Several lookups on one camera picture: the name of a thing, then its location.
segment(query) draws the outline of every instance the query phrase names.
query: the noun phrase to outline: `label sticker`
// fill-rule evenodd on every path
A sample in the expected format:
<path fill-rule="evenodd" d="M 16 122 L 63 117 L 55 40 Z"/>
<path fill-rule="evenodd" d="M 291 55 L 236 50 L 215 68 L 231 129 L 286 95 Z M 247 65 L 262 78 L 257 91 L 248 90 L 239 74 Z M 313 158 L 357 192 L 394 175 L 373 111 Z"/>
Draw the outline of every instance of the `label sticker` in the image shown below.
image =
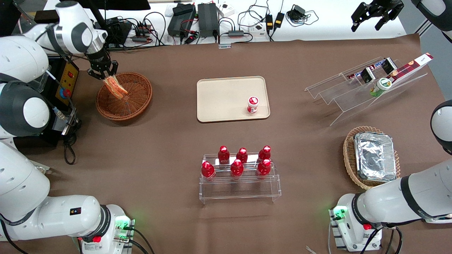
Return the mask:
<path fill-rule="evenodd" d="M 70 211 L 69 211 L 69 215 L 71 216 L 71 215 L 77 215 L 77 214 L 81 214 L 82 213 L 82 208 L 81 207 L 78 207 L 78 208 L 72 208 Z"/>

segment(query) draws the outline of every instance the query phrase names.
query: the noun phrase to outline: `brown wicker basket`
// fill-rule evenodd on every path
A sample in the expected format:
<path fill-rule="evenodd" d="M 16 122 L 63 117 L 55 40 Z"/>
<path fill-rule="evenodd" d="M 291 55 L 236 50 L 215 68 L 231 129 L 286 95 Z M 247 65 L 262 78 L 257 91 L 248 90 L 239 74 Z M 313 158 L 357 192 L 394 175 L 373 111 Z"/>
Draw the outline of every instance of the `brown wicker basket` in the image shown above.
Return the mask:
<path fill-rule="evenodd" d="M 372 187 L 384 184 L 382 182 L 363 180 L 358 176 L 358 172 L 356 170 L 356 156 L 355 156 L 355 143 L 353 138 L 356 134 L 360 132 L 376 132 L 382 133 L 379 129 L 370 127 L 370 126 L 360 126 L 351 130 L 344 141 L 344 163 L 345 168 L 347 169 L 347 173 L 350 175 L 350 178 L 355 182 L 359 187 L 368 190 Z M 397 152 L 394 151 L 394 159 L 395 159 L 395 168 L 397 170 L 397 178 L 400 177 L 400 163 L 399 156 Z"/>
<path fill-rule="evenodd" d="M 124 72 L 116 75 L 116 78 L 128 94 L 118 99 L 103 85 L 96 97 L 97 111 L 105 118 L 114 121 L 128 120 L 141 114 L 152 97 L 152 86 L 149 80 L 134 72 Z"/>

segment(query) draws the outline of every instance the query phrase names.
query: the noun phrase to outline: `white box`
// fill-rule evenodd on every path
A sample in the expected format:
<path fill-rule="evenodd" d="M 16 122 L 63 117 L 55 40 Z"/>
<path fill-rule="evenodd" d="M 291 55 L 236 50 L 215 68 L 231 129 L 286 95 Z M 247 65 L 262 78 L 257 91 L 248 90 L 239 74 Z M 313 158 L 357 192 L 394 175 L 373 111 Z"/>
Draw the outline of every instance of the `white box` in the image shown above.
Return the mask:
<path fill-rule="evenodd" d="M 222 4 L 217 4 L 218 10 L 220 11 L 220 15 L 222 17 L 229 17 L 235 13 L 234 7 L 227 2 L 223 2 Z"/>
<path fill-rule="evenodd" d="M 267 27 L 264 22 L 258 23 L 253 27 L 250 27 L 250 34 L 253 37 L 258 36 L 266 36 L 267 35 Z"/>
<path fill-rule="evenodd" d="M 165 17 L 171 18 L 173 16 L 173 8 L 176 7 L 175 4 L 169 4 L 166 6 Z"/>

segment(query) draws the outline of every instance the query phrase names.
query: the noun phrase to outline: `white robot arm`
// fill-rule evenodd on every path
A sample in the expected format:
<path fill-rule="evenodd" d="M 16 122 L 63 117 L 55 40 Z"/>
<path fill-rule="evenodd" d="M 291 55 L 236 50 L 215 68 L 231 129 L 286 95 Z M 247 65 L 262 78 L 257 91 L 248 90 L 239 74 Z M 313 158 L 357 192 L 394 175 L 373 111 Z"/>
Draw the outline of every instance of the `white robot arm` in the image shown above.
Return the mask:
<path fill-rule="evenodd" d="M 444 150 L 452 155 L 452 100 L 434 110 L 431 129 Z M 343 195 L 330 210 L 348 251 L 361 251 L 378 228 L 424 219 L 429 223 L 452 222 L 452 159 L 374 187 L 364 193 Z M 366 250 L 379 249 L 381 232 Z"/>
<path fill-rule="evenodd" d="M 69 235 L 80 238 L 84 254 L 121 253 L 124 244 L 116 236 L 127 231 L 117 227 L 130 225 L 124 211 L 92 196 L 48 197 L 49 180 L 11 139 L 40 133 L 48 123 L 45 99 L 26 84 L 46 71 L 47 54 L 85 53 L 98 79 L 116 72 L 118 64 L 103 48 L 107 32 L 93 29 L 80 4 L 65 1 L 56 11 L 59 24 L 0 38 L 0 240 Z"/>

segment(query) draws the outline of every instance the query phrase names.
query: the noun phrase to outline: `black control box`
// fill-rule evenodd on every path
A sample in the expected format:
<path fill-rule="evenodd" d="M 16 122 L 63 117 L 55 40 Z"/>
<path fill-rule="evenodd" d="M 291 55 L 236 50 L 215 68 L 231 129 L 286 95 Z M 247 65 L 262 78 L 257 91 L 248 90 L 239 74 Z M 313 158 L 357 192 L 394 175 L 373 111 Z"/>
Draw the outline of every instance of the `black control box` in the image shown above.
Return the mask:
<path fill-rule="evenodd" d="M 201 37 L 218 35 L 218 13 L 217 5 L 198 4 L 199 34 Z"/>

